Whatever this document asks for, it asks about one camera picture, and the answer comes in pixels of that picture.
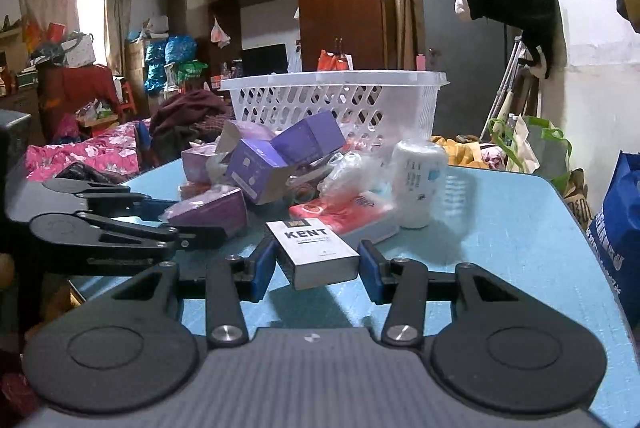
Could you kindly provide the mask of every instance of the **door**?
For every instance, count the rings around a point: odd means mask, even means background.
[[[334,0],[332,29],[342,51],[353,56],[355,69],[384,69],[382,2]]]
[[[335,29],[332,22],[333,0],[298,0],[300,5],[300,44],[302,68],[315,71],[322,49],[335,48]]]
[[[423,0],[427,70],[446,72],[433,135],[479,135],[505,70],[505,29],[493,20],[460,20],[456,0]]]

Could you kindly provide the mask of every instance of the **table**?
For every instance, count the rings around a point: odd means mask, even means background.
[[[184,182],[180,161],[127,183],[158,199],[177,199]],[[219,252],[179,252],[180,270],[201,270],[208,256],[247,256],[262,237],[261,222],[287,217],[282,204],[250,213],[248,234]],[[582,231],[551,184],[534,176],[452,167],[424,230],[402,230],[378,247],[387,257],[407,256],[430,269],[453,271],[474,262],[554,307],[594,332],[606,348],[608,367],[591,410],[612,428],[640,422],[640,373],[628,324]],[[123,278],[81,278],[74,284],[95,296]],[[258,327],[339,328],[366,326],[380,334],[388,306],[369,302],[360,280],[294,291],[279,267],[265,299],[243,303],[250,335]],[[425,334],[450,322],[449,304],[427,307]],[[186,300],[182,322],[204,334],[204,301]]]

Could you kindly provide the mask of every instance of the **white box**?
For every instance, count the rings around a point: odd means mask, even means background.
[[[74,69],[95,63],[94,38],[90,34],[64,42],[62,48],[65,50],[67,67]]]
[[[296,290],[355,280],[360,256],[319,218],[268,222],[282,248],[278,264]]]

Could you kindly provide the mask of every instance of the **orange bag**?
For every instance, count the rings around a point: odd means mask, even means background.
[[[348,71],[349,62],[344,54],[342,54],[342,39],[335,39],[337,53],[330,53],[322,49],[318,58],[319,71]]]

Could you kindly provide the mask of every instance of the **bed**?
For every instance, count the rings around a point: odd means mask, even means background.
[[[100,172],[111,172],[123,176],[124,180],[129,179],[139,171],[135,125],[135,121],[121,124],[81,143],[29,146],[27,179],[44,182],[78,161]]]

